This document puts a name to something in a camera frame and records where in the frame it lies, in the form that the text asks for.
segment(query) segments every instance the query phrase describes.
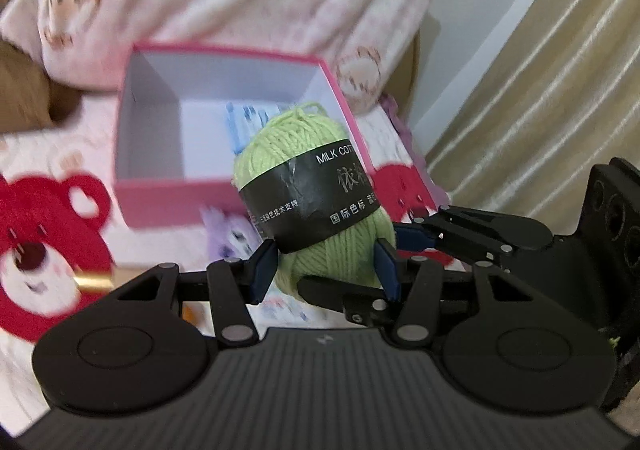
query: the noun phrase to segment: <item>open box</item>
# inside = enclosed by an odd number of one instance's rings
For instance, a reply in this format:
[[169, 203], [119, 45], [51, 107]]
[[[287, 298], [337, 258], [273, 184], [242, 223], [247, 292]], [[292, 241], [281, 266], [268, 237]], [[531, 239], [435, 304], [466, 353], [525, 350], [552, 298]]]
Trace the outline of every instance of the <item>open box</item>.
[[197, 224], [202, 207], [246, 213], [231, 184], [229, 104], [318, 102], [343, 123], [368, 173], [364, 140], [317, 58], [201, 46], [136, 46], [120, 95], [114, 189], [129, 227]]

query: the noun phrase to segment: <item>gold satin curtain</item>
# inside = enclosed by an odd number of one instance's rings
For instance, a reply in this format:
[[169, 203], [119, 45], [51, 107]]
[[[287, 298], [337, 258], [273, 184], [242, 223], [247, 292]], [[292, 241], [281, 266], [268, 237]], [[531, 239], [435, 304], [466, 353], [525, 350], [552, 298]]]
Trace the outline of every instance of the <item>gold satin curtain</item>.
[[640, 0], [536, 0], [441, 140], [465, 207], [575, 230], [591, 165], [640, 166]]

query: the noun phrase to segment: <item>white wall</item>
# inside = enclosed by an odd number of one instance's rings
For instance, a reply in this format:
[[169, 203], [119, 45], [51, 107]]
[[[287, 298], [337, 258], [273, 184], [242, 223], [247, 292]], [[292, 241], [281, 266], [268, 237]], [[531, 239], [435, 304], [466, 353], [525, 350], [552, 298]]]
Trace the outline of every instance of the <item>white wall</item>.
[[421, 29], [420, 75], [408, 116], [424, 153], [444, 132], [533, 1], [433, 1]]

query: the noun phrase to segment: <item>brown sofa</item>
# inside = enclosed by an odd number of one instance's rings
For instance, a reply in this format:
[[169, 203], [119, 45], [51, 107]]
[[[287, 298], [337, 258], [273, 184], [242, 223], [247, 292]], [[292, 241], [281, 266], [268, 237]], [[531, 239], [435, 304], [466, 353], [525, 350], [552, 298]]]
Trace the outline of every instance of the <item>brown sofa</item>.
[[[8, 1], [0, 0], [0, 11]], [[411, 98], [418, 49], [416, 37], [386, 86], [398, 100], [401, 115]], [[55, 126], [78, 107], [80, 96], [49, 79], [26, 54], [0, 41], [0, 134]]]

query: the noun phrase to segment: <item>green yarn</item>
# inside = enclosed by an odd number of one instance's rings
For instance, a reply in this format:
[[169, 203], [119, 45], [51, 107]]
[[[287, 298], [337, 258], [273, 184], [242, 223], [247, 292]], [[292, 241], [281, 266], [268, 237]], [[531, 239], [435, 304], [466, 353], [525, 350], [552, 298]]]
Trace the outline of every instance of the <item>green yarn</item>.
[[[314, 107], [316, 112], [309, 112]], [[271, 119], [236, 158], [234, 184], [241, 190], [259, 175], [293, 157], [348, 138], [344, 127], [329, 118], [317, 103], [293, 107]], [[379, 287], [373, 269], [373, 245], [378, 238], [396, 245], [393, 224], [382, 207], [322, 242], [282, 255], [276, 285], [300, 300], [297, 284], [305, 275]]]

